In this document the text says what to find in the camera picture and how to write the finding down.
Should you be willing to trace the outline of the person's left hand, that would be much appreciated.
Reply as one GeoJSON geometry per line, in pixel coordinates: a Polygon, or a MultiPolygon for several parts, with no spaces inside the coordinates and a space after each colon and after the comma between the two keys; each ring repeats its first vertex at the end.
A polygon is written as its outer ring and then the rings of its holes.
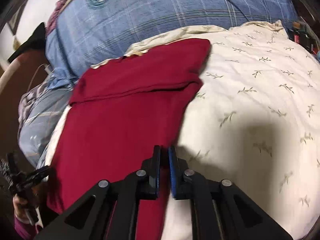
{"type": "Polygon", "coordinates": [[[40,189],[33,187],[29,201],[18,196],[18,194],[13,196],[12,203],[14,206],[14,215],[20,222],[30,224],[30,220],[27,216],[27,210],[31,206],[35,209],[39,206],[41,202],[40,195],[40,189]]]}

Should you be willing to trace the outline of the magenta sleeve forearm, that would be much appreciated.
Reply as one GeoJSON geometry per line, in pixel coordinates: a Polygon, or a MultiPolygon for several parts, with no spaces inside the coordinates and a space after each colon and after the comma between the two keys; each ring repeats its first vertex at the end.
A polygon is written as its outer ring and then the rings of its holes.
{"type": "Polygon", "coordinates": [[[14,216],[14,227],[23,239],[34,239],[38,233],[36,226],[31,225],[27,218],[14,216]]]}

